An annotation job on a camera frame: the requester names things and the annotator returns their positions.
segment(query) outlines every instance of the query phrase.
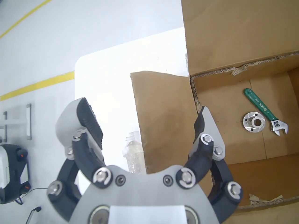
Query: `cardboard box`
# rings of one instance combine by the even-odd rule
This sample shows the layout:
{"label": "cardboard box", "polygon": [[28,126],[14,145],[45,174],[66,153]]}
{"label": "cardboard box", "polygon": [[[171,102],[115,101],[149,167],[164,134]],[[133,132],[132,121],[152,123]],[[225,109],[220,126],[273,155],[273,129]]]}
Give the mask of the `cardboard box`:
{"label": "cardboard box", "polygon": [[[182,0],[190,78],[132,73],[148,173],[184,165],[193,124],[207,106],[226,147],[225,161],[243,187],[239,209],[299,199],[299,0]],[[258,111],[244,96],[251,88],[281,121],[250,133],[243,116]],[[200,183],[208,194],[212,181]],[[252,205],[249,194],[263,200]]]}

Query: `cardboard box flap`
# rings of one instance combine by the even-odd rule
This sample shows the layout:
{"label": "cardboard box flap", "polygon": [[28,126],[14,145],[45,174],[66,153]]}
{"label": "cardboard box flap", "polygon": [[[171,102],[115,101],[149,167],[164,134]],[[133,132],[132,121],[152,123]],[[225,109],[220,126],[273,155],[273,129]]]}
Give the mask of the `cardboard box flap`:
{"label": "cardboard box flap", "polygon": [[181,1],[190,75],[299,49],[299,0]]}
{"label": "cardboard box flap", "polygon": [[147,173],[184,165],[197,118],[189,78],[138,72],[131,79]]}

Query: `plastic water bottle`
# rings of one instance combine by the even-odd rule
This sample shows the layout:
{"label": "plastic water bottle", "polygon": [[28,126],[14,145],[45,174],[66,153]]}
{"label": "plastic water bottle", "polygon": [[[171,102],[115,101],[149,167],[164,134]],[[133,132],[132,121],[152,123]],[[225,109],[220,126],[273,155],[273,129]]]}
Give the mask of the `plastic water bottle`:
{"label": "plastic water bottle", "polygon": [[146,175],[143,147],[139,131],[129,133],[129,136],[126,138],[123,156],[127,159],[130,173]]}

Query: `cardboard scrap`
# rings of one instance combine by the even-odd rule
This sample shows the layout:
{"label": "cardboard scrap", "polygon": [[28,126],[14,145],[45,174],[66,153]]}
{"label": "cardboard scrap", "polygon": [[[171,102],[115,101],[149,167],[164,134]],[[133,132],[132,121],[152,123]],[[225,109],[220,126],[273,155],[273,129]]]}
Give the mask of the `cardboard scrap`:
{"label": "cardboard scrap", "polygon": [[256,206],[262,206],[262,205],[272,205],[272,204],[281,203],[283,201],[283,196],[280,195],[276,198],[273,198],[270,201],[267,201],[267,200],[262,200],[255,195],[249,194],[249,200],[250,200],[250,205],[256,207]]}

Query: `green wrench handle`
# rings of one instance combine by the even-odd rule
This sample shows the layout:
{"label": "green wrench handle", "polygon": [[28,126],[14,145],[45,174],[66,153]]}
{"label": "green wrench handle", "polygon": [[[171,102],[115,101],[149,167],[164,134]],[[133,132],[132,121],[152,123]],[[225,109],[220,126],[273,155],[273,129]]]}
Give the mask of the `green wrench handle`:
{"label": "green wrench handle", "polygon": [[253,90],[246,88],[244,89],[245,96],[267,117],[269,121],[278,120],[275,115],[267,108],[261,99],[253,92]]}

